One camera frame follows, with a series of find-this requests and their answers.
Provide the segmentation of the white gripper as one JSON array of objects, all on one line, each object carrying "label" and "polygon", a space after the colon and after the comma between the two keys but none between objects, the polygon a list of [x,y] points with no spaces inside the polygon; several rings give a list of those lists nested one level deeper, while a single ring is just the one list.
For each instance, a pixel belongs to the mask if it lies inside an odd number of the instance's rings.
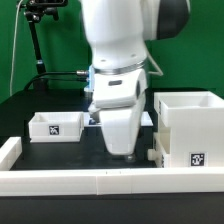
[{"label": "white gripper", "polygon": [[107,150],[113,155],[134,152],[147,89],[143,69],[95,75],[92,103],[100,108],[100,124]]}]

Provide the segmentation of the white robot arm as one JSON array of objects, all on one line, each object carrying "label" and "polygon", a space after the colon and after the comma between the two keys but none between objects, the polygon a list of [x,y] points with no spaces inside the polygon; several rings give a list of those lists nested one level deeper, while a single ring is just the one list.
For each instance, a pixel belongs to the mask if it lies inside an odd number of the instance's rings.
[{"label": "white robot arm", "polygon": [[91,115],[98,115],[107,150],[134,152],[153,61],[145,45],[178,35],[190,16],[189,0],[80,0],[92,50]]}]

